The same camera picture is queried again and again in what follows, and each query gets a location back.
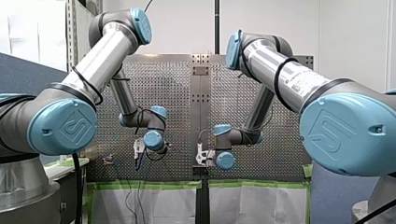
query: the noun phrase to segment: metal pole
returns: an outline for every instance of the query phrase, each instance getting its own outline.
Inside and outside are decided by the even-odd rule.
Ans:
[[[215,0],[215,54],[220,54],[220,0]]]

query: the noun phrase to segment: wire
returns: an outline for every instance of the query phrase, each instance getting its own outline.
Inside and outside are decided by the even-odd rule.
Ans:
[[[211,130],[210,129],[203,129],[203,130],[201,130],[201,132],[199,133],[199,135],[198,135],[198,142],[201,142],[201,135],[203,134],[203,133],[205,133],[205,132],[210,132]]]
[[[148,149],[147,149],[146,147],[145,147],[144,152],[146,153],[146,156],[148,157],[149,160],[151,160],[151,161],[160,161],[160,160],[162,160],[162,159],[166,156],[166,153],[168,152],[168,150],[165,150],[165,152],[164,152],[164,153],[161,155],[161,157],[158,158],[158,159],[153,159],[153,158],[151,158],[151,157],[149,156]]]
[[[142,211],[143,223],[146,224],[145,210],[143,209],[142,202],[140,201],[140,183],[141,182],[142,181],[139,181],[139,185],[137,186],[137,201],[139,202],[140,210]]]
[[[136,171],[139,171],[140,170],[140,166],[142,165],[142,160],[143,160],[143,155],[141,155],[140,156],[140,159],[137,159],[136,161],[135,161],[135,170]]]
[[[82,219],[82,175],[81,167],[79,166],[79,160],[77,153],[72,154],[73,162],[76,170],[76,186],[77,186],[77,208],[76,208],[76,224],[81,223]]]
[[[265,127],[271,122],[272,117],[273,117],[273,114],[274,114],[274,106],[271,105],[271,113],[270,113],[270,115],[269,115],[269,119],[268,119],[263,125],[261,125],[261,126],[258,127],[258,128],[255,128],[255,129],[251,129],[251,130],[248,130],[248,129],[243,128],[243,129],[242,129],[243,132],[245,132],[245,133],[250,133],[250,134],[257,134],[257,133],[261,132],[262,129],[265,128]]]
[[[128,186],[129,186],[129,192],[128,192],[128,194],[125,197],[125,206],[134,215],[134,223],[138,224],[138,222],[137,222],[137,214],[128,204],[128,198],[129,198],[129,196],[132,193],[132,186],[131,186],[131,183],[129,182],[129,179],[126,179],[126,182],[128,183]]]
[[[247,147],[251,147],[253,146],[253,141],[251,140],[251,138],[245,133],[245,130],[240,129],[240,128],[234,128],[235,130],[239,131],[244,137],[247,138],[247,140],[249,141],[250,144],[247,145]]]
[[[149,5],[151,5],[151,3],[152,3],[152,0],[150,0],[150,1],[148,2],[148,4],[146,5],[145,12],[147,12],[147,11],[148,11],[148,9],[149,9]]]
[[[277,99],[279,100],[279,102],[285,106],[289,111],[293,112],[293,110],[290,108],[290,106],[285,102],[285,100],[283,99],[282,95],[280,94],[279,91],[279,76],[280,76],[280,72],[282,71],[283,67],[287,64],[287,63],[291,63],[291,62],[298,62],[297,59],[295,58],[288,58],[286,59],[283,63],[281,63],[275,72],[274,75],[274,91],[275,91],[275,95],[277,97]]]
[[[136,130],[134,131],[134,134],[137,134],[139,132],[139,129],[142,126],[142,121],[144,120],[144,112],[149,112],[150,114],[154,115],[158,119],[160,119],[163,122],[163,128],[166,129],[166,121],[163,119],[163,117],[155,112],[153,112],[150,109],[143,109],[141,106],[139,106],[139,113],[137,114],[137,125],[136,125]]]
[[[99,90],[97,90],[92,84],[91,82],[89,82],[87,79],[85,79],[85,77],[77,70],[77,68],[75,66],[72,66],[72,70],[73,72],[75,72],[79,79],[81,79],[81,81],[85,84],[87,84],[95,93],[96,95],[99,97],[99,102],[95,103],[95,105],[100,105],[103,102],[103,96],[102,94],[99,92]]]

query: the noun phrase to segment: white plastic sheet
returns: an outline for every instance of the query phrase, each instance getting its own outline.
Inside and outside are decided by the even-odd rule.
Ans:
[[[282,188],[285,184],[232,186],[210,189],[211,223],[305,224],[308,188]]]
[[[100,189],[92,195],[90,220],[95,224],[134,223],[128,204],[138,223],[195,224],[195,194],[196,189],[137,189],[136,185],[131,190],[125,185],[120,189]]]

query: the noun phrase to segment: robotic arm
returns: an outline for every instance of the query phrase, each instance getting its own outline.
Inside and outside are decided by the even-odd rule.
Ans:
[[[395,172],[396,100],[391,93],[373,91],[347,78],[327,79],[291,55],[289,44],[280,37],[238,32],[230,38],[226,63],[263,85],[258,98],[261,95],[270,102],[273,94],[264,93],[273,92],[286,108],[300,115],[304,147],[323,167],[340,175]],[[261,108],[262,117],[268,109],[257,102],[248,120],[254,118],[253,111]],[[224,150],[240,143],[233,141],[235,135],[230,126],[215,127],[218,165],[222,159],[234,163],[232,154]]]
[[[89,36],[91,51],[61,83],[50,84],[30,101],[0,94],[0,157],[68,155],[82,150],[95,135],[95,105],[102,102],[107,84],[120,106],[120,124],[147,127],[146,147],[159,153],[166,150],[166,109],[157,105],[138,108],[122,71],[122,61],[151,41],[145,12],[131,8],[101,14],[93,20]]]

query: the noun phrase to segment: white wall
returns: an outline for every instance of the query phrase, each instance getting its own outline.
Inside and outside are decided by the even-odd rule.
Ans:
[[[321,0],[319,72],[385,91],[388,16],[388,0]]]
[[[104,0],[104,11],[146,6],[148,0]],[[148,9],[153,40],[138,53],[214,51],[214,0],[154,0]],[[220,53],[238,29],[281,35],[296,54],[318,57],[319,0],[220,1]]]

